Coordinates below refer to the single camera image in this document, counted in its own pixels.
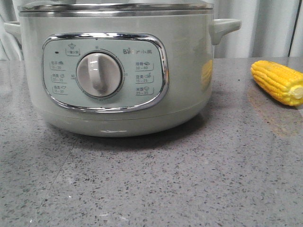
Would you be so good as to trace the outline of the glass pot lid steel rim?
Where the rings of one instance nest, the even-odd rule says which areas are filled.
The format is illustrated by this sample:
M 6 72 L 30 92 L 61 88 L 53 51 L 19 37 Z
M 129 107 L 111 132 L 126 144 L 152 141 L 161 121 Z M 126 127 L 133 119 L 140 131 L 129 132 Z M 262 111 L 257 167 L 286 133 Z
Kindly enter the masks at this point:
M 204 0 L 44 0 L 18 7 L 20 12 L 204 10 L 214 5 Z

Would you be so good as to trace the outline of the yellow corn cob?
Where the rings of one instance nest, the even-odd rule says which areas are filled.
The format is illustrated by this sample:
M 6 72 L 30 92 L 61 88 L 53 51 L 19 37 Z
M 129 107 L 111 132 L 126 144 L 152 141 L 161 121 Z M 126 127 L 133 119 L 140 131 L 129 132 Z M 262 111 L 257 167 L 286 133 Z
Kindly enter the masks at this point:
M 273 61 L 251 65 L 255 82 L 270 96 L 288 106 L 303 104 L 303 74 Z

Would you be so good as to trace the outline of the pale green electric cooking pot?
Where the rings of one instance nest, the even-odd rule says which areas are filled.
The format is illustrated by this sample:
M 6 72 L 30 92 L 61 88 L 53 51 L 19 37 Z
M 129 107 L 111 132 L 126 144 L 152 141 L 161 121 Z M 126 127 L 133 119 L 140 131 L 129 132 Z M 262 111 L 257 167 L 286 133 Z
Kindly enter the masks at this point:
M 78 134 L 127 137 L 180 125 L 207 104 L 213 46 L 236 19 L 196 14 L 21 13 L 6 32 L 22 45 L 34 108 Z

